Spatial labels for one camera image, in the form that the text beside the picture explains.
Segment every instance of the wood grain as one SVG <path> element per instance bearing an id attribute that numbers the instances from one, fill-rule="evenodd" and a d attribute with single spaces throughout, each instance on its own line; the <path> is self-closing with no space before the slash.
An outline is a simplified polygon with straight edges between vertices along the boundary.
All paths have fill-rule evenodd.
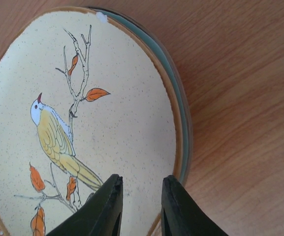
<path id="1" fill-rule="evenodd" d="M 284 1 L 0 0 L 0 58 L 32 17 L 61 5 L 112 8 L 158 37 L 192 115 L 186 189 L 230 235 L 284 235 Z"/>

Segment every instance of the decorative plate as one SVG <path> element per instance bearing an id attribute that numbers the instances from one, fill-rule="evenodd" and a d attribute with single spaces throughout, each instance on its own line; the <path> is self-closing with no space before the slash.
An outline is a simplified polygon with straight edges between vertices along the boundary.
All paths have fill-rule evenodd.
<path id="1" fill-rule="evenodd" d="M 0 61 L 4 233 L 46 235 L 117 173 L 121 235 L 146 235 L 162 179 L 182 172 L 181 120 L 166 70 L 127 28 L 80 7 L 39 15 Z"/>

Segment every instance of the yellow bird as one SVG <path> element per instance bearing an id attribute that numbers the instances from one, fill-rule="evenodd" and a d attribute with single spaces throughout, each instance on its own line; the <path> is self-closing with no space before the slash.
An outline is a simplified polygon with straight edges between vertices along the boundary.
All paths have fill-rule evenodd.
<path id="1" fill-rule="evenodd" d="M 97 191 L 102 180 L 75 157 L 70 127 L 52 107 L 41 102 L 41 95 L 32 103 L 31 118 L 37 126 L 43 151 L 62 171 Z"/>

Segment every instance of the tree branch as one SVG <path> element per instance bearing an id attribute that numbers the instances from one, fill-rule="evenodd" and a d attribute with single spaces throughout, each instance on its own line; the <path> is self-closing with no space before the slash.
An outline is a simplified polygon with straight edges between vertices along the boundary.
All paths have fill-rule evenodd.
<path id="1" fill-rule="evenodd" d="M 75 36 L 71 32 L 67 31 L 66 29 L 64 29 L 64 31 L 73 40 L 75 52 L 76 52 L 76 54 L 78 54 L 78 57 L 80 59 L 80 62 L 82 64 L 82 69 L 83 69 L 83 72 L 84 72 L 82 84 L 80 86 L 79 91 L 76 94 L 75 91 L 71 87 L 71 75 L 69 75 L 68 70 L 67 70 L 67 62 L 66 62 L 66 54 L 65 54 L 65 46 L 64 46 L 63 55 L 64 55 L 64 62 L 65 62 L 65 72 L 63 70 L 59 69 L 59 68 L 56 68 L 56 69 L 66 76 L 66 80 L 67 80 L 67 84 L 68 84 L 70 93 L 73 96 L 73 104 L 70 106 L 70 108 L 68 110 L 69 128 L 70 128 L 71 139 L 72 139 L 71 141 L 73 142 L 73 139 L 74 139 L 74 136 L 73 136 L 73 118 L 77 117 L 76 113 L 77 113 L 78 104 L 81 101 L 84 100 L 84 90 L 85 90 L 85 87 L 87 85 L 87 81 L 88 81 L 88 78 L 89 78 L 89 49 L 90 49 L 90 45 L 91 45 L 92 25 L 90 25 L 90 27 L 89 27 L 89 33 L 88 33 L 88 39 L 87 40 L 85 39 L 84 35 L 81 34 L 82 39 L 85 43 L 85 47 L 86 47 L 85 57 L 82 53 L 82 50 L 79 48 L 79 44 L 78 44 L 78 41 L 75 38 Z"/>
<path id="2" fill-rule="evenodd" d="M 58 70 L 59 72 L 61 72 L 65 75 L 69 91 L 70 91 L 71 95 L 73 96 L 73 99 L 75 100 L 76 94 L 75 94 L 75 91 L 73 90 L 72 85 L 71 85 L 71 75 L 68 74 L 66 54 L 65 54 L 65 46 L 63 47 L 63 56 L 64 56 L 65 71 L 62 71 L 61 69 L 59 69 L 57 67 L 56 67 L 56 70 Z"/>
<path id="3" fill-rule="evenodd" d="M 54 175 L 53 175 L 53 170 L 52 170 L 52 162 L 50 163 L 50 169 L 51 169 L 51 175 L 52 175 L 52 179 L 53 179 L 53 183 L 51 183 L 48 180 L 45 180 L 45 182 L 51 184 L 52 187 L 54 187 L 57 191 L 57 195 L 55 196 L 49 196 L 46 193 L 44 193 L 43 191 L 41 191 L 42 196 L 37 196 L 37 197 L 28 197 L 28 196 L 24 196 L 24 195 L 14 195 L 14 197 L 19 197 L 19 198 L 25 198 L 25 199 L 30 199 L 30 200 L 40 200 L 40 202 L 38 203 L 37 207 L 44 202 L 45 200 L 58 200 L 60 203 L 64 204 L 68 209 L 70 209 L 70 211 L 72 211 L 72 213 L 75 213 L 76 210 L 73 208 L 72 205 L 70 205 L 69 203 L 67 203 L 64 198 L 62 197 L 62 194 L 60 193 L 57 184 L 55 182 L 54 179 Z"/>

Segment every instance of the speckled background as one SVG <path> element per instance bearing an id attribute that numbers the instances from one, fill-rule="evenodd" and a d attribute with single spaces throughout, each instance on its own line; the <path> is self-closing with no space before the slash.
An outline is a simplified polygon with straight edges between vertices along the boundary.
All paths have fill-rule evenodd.
<path id="1" fill-rule="evenodd" d="M 160 211 L 162 178 L 173 171 L 175 126 L 170 102 L 160 75 L 145 52 L 124 32 L 102 23 L 94 14 L 48 13 L 32 22 L 0 61 L 0 217 L 12 235 L 31 234 L 30 221 L 39 196 L 30 181 L 29 162 L 43 179 L 51 180 L 50 160 L 43 153 L 30 107 L 40 92 L 42 102 L 68 121 L 72 96 L 62 73 L 63 46 L 68 67 L 75 55 L 71 38 L 88 35 L 92 24 L 90 78 L 85 92 L 99 87 L 111 93 L 78 106 L 74 119 L 76 156 L 103 181 L 111 174 L 124 177 L 121 235 L 145 235 Z M 77 89 L 83 78 L 80 63 L 72 74 Z M 68 175 L 54 166 L 63 196 Z M 84 202 L 91 190 L 79 184 Z M 55 195 L 46 183 L 45 192 Z M 42 203 L 46 233 L 71 212 L 56 200 Z"/>

